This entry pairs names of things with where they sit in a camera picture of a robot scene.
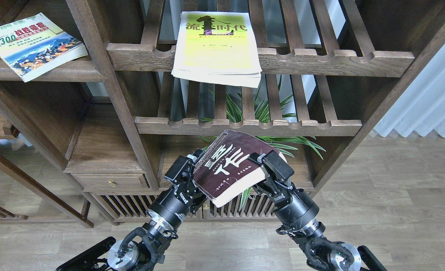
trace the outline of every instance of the white curtain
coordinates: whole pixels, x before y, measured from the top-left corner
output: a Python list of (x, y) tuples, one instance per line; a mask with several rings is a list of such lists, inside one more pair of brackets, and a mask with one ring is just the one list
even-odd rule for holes
[(392, 130), (445, 137), (445, 44), (374, 128), (383, 137)]

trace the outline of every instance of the drawer knob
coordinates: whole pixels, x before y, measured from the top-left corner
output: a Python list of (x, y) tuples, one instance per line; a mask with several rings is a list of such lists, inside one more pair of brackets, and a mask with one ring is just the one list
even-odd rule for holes
[(110, 186), (110, 187), (116, 187), (116, 186), (117, 186), (117, 183), (114, 182), (113, 180), (109, 180), (109, 186)]

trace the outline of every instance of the silver metal disc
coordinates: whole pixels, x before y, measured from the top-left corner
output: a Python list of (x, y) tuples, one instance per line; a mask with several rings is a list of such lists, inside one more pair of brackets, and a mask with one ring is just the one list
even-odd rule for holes
[(133, 266), (137, 264), (138, 261), (138, 248), (133, 243), (129, 243), (129, 251), (122, 257), (119, 258), (117, 251), (119, 251), (120, 244), (123, 240), (116, 242), (109, 250), (109, 255), (107, 257), (107, 263), (112, 269), (117, 271), (128, 271)]

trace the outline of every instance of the brown book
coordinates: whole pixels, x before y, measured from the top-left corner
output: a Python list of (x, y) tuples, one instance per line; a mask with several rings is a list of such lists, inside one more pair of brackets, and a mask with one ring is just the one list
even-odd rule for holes
[(244, 190), (264, 180), (260, 167), (248, 160), (256, 152), (276, 151), (266, 142), (244, 132), (225, 130), (195, 165), (194, 181), (216, 207), (221, 207)]

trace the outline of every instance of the book with mountain illustration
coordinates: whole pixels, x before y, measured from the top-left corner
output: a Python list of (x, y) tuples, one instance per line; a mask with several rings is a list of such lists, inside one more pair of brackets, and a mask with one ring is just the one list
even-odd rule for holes
[(0, 26), (0, 58), (23, 82), (85, 55), (81, 41), (42, 13)]

